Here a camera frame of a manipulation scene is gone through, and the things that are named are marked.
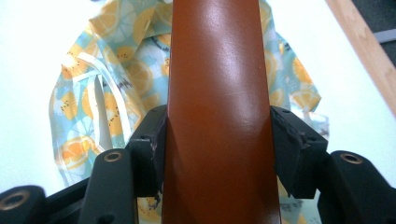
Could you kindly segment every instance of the wooden plank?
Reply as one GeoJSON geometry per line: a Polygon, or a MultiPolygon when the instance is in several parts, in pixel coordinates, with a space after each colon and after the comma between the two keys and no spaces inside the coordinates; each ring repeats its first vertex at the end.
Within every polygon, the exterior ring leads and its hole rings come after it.
{"type": "Polygon", "coordinates": [[[257,0],[175,0],[163,223],[280,223],[257,0]]]}
{"type": "Polygon", "coordinates": [[[326,0],[374,84],[396,117],[396,69],[351,0],[326,0]]]}

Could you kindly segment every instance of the patterned fabric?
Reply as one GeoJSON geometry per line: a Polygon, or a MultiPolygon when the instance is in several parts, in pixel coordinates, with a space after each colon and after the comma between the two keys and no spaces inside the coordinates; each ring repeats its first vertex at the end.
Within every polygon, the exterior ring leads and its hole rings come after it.
{"type": "MultiPolygon", "coordinates": [[[[260,13],[271,105],[315,109],[320,96],[263,0],[260,13]]],[[[172,3],[108,0],[65,55],[49,117],[66,186],[89,177],[99,153],[124,148],[147,111],[167,103],[171,26],[172,3]]],[[[158,199],[138,206],[140,223],[161,222],[158,199]]]]}

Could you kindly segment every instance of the white surface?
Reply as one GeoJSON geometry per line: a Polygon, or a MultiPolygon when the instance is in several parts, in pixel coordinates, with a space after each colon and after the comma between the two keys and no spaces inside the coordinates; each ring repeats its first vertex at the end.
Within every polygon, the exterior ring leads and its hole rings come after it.
{"type": "Polygon", "coordinates": [[[50,94],[62,57],[99,4],[0,1],[0,192],[38,185],[51,195],[64,187],[53,162],[50,94]]]}
{"type": "Polygon", "coordinates": [[[269,0],[276,30],[289,41],[322,96],[330,122],[328,152],[352,151],[395,188],[396,119],[325,1],[269,0]]]}
{"type": "MultiPolygon", "coordinates": [[[[323,98],[329,152],[368,158],[396,187],[396,121],[330,10],[318,0],[271,0],[276,29],[290,42],[323,98]]],[[[0,1],[0,192],[62,189],[53,163],[48,105],[60,61],[100,4],[89,0],[0,1]]]]}

